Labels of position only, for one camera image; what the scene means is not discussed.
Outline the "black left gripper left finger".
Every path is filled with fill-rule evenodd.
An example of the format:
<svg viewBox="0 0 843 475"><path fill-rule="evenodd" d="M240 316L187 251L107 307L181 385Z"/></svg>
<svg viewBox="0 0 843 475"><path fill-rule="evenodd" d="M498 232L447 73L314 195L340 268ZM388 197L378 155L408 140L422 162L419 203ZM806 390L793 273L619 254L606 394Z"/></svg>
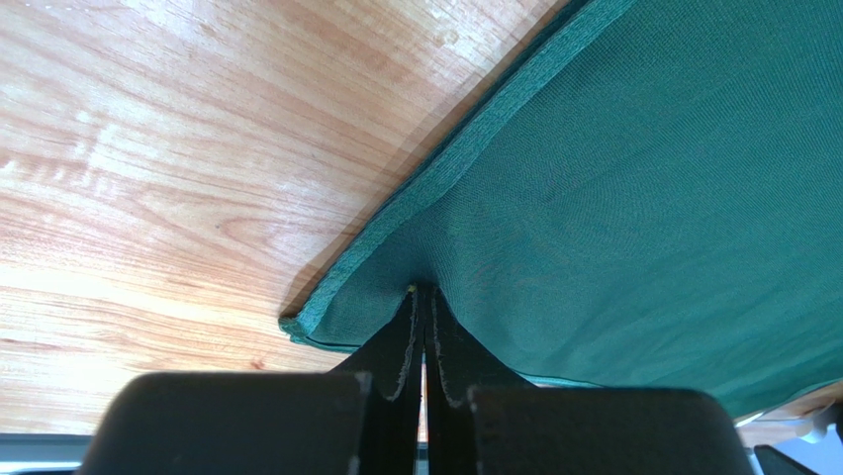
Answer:
<svg viewBox="0 0 843 475"><path fill-rule="evenodd" d="M412 474L418 296L325 373L159 372L111 404L84 474Z"/></svg>

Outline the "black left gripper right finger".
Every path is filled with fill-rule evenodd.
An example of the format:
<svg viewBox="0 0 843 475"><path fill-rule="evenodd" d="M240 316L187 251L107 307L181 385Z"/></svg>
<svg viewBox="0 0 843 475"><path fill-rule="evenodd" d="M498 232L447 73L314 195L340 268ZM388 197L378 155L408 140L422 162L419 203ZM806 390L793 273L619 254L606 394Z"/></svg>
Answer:
<svg viewBox="0 0 843 475"><path fill-rule="evenodd" d="M728 414L694 390L541 388L424 290L433 474L748 474Z"/></svg>

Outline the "dark green cloth napkin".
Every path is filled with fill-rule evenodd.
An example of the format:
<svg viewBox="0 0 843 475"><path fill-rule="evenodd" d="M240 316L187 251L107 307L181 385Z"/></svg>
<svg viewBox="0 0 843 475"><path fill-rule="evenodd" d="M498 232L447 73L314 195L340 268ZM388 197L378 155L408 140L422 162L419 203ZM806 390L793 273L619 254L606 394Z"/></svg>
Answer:
<svg viewBox="0 0 843 475"><path fill-rule="evenodd" d="M424 283L534 382L840 380L841 3L571 3L279 325L350 352Z"/></svg>

